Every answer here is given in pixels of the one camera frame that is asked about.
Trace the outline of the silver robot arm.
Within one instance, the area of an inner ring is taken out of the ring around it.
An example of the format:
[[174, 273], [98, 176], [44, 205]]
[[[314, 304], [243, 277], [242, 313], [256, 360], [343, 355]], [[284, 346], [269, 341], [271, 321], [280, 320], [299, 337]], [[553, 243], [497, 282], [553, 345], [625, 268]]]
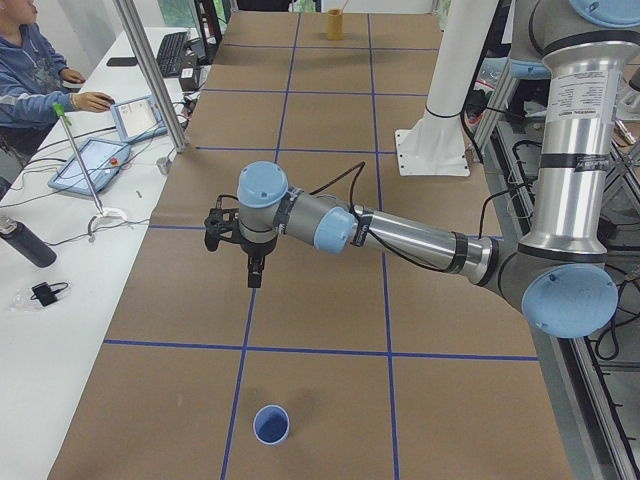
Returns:
[[530, 230], [517, 243], [443, 231], [385, 212], [313, 196], [272, 162], [240, 173], [237, 232], [248, 284], [286, 234], [339, 253], [347, 244], [389, 250], [426, 269], [465, 276], [559, 338], [579, 338], [614, 315], [618, 292], [597, 237], [616, 96], [639, 51], [635, 1], [518, 1], [510, 52], [516, 75], [550, 77]]

